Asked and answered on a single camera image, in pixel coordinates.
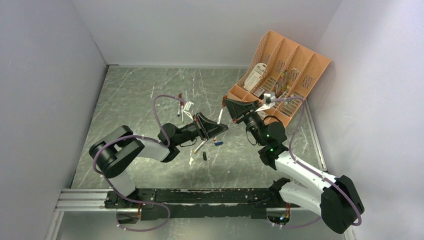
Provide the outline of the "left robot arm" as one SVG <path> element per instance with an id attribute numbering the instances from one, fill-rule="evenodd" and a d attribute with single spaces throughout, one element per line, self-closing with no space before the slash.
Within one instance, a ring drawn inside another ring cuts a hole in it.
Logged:
<path id="1" fill-rule="evenodd" d="M 166 123 L 158 139 L 136 135 L 129 126 L 122 125 L 94 143 L 88 153 L 93 158 L 94 168 L 103 174 L 118 192 L 118 201 L 126 208 L 134 207 L 139 200 L 138 190 L 126 171 L 137 157 L 172 161 L 179 153 L 178 147 L 197 139 L 208 141 L 224 133 L 229 127 L 206 118 L 202 113 L 193 116 L 193 121 L 183 127 Z"/>

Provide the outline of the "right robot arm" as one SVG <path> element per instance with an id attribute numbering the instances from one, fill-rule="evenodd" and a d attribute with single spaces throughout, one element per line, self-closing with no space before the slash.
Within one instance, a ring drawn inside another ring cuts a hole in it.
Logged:
<path id="1" fill-rule="evenodd" d="M 275 103 L 292 100 L 304 102 L 298 96 L 266 96 L 262 106 L 257 100 L 243 102 L 225 98 L 223 103 L 233 122 L 245 123 L 247 132 L 262 147 L 258 153 L 263 164 L 296 180 L 283 178 L 275 182 L 270 187 L 270 202 L 275 207 L 285 203 L 303 207 L 318 215 L 332 231 L 343 234 L 350 226 L 360 226 L 363 222 L 361 215 L 365 208 L 354 182 L 346 175 L 336 177 L 301 160 L 293 153 L 293 139 L 288 147 L 283 145 L 287 139 L 284 125 L 279 121 L 265 124 L 258 114 Z"/>

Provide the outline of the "white pen black tip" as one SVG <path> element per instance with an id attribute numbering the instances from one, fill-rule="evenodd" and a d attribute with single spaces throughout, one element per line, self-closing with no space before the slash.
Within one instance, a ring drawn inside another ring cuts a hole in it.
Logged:
<path id="1" fill-rule="evenodd" d="M 179 93 L 178 94 L 178 98 L 181 99 L 182 98 L 182 94 Z M 178 104 L 178 108 L 177 108 L 177 116 L 180 117 L 181 113 L 182 113 L 182 107 L 183 107 L 184 103 L 182 101 L 179 102 Z"/>

